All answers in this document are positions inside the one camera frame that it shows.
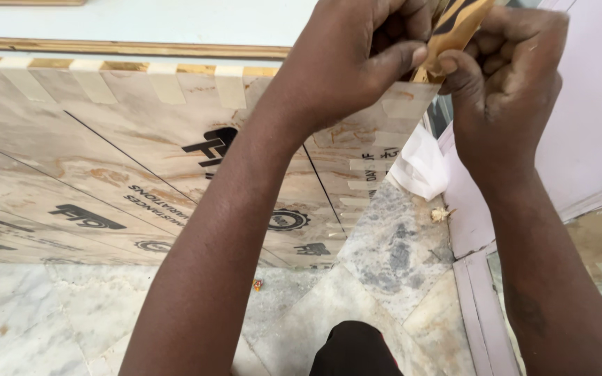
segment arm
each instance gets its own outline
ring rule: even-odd
[[[400,28],[374,30],[390,13]],[[427,50],[424,1],[322,0],[162,263],[120,375],[229,375],[263,238],[292,155],[370,106]],[[402,39],[392,46],[389,40]]]
[[[492,214],[506,312],[530,375],[602,375],[602,297],[534,167],[567,28],[563,13],[495,7],[465,52],[439,56],[457,151]]]

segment black pants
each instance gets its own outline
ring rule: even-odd
[[[343,321],[315,355],[310,376],[403,376],[382,334],[361,321]]]

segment marble floor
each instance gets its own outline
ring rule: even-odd
[[[442,205],[386,181],[331,269],[260,268],[235,376],[307,375],[343,320],[380,329],[404,375],[475,375]],[[157,267],[0,264],[0,376],[117,375]]]

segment white plastic bag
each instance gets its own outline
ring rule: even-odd
[[[438,141],[421,125],[410,135],[389,173],[402,187],[426,201],[445,192],[449,183]]]

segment person's right hand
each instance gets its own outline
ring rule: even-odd
[[[568,22],[566,13],[494,7],[463,52],[439,55],[457,152],[483,195],[536,173],[536,148],[561,90],[556,67]]]

